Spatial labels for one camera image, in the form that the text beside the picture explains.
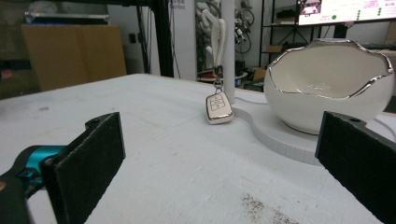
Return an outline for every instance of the monitor screen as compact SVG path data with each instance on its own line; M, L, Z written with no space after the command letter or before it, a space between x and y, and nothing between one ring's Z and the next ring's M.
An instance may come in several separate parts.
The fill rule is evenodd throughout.
M299 25L396 18L396 0L298 0L297 8Z

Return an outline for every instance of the car key fob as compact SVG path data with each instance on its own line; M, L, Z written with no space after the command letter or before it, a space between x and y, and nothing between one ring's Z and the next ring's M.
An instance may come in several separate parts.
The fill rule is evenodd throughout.
M206 97L206 113L209 124L224 123L233 118L233 110L224 92Z

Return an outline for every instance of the white ceramic bowl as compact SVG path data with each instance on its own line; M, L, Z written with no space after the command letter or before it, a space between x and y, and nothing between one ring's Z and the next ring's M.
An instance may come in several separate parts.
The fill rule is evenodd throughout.
M387 106L394 73L389 59L350 40L317 40L288 49L267 69L268 105L291 128L318 134L323 111L366 122Z

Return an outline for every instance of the white pole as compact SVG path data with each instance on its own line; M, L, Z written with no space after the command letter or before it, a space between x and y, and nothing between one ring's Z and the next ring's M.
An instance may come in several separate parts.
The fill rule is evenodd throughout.
M223 75L224 93L230 104L235 103L235 55L233 44L233 22L234 0L221 1L221 17L227 22L227 36L224 50Z

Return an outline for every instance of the keychain loop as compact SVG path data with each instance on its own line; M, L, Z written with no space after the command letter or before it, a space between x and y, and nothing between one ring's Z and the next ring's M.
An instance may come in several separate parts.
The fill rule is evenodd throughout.
M222 92L222 81L220 81L220 80L214 81L214 82L213 82L213 86L214 86L215 89L216 89L216 92L215 92L215 93Z

